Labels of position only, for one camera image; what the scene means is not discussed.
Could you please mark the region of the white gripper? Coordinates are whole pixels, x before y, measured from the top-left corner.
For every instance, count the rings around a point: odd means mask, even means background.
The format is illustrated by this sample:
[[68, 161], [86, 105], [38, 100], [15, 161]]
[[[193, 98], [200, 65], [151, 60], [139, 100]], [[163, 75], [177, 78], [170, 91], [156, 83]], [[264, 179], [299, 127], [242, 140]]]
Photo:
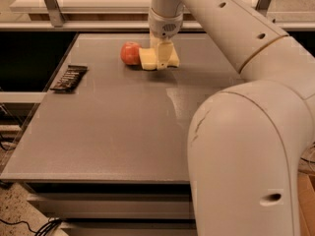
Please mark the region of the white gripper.
[[160, 41], [160, 38], [171, 38], [179, 32], [183, 23], [183, 14], [180, 13], [175, 17], [164, 17], [150, 9], [148, 22], [150, 48], [156, 49], [157, 68], [159, 70], [165, 69], [172, 53], [173, 43], [170, 40]]

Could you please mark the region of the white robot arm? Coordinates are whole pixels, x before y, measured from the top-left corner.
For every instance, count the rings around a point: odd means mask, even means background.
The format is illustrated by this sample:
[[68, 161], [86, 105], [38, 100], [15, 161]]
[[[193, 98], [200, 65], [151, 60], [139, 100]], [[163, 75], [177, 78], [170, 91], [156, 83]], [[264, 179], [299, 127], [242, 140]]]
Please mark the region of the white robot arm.
[[152, 0], [150, 29], [186, 7], [243, 79], [195, 112], [187, 156], [198, 236], [300, 236], [298, 162], [314, 142], [314, 58], [241, 0]]

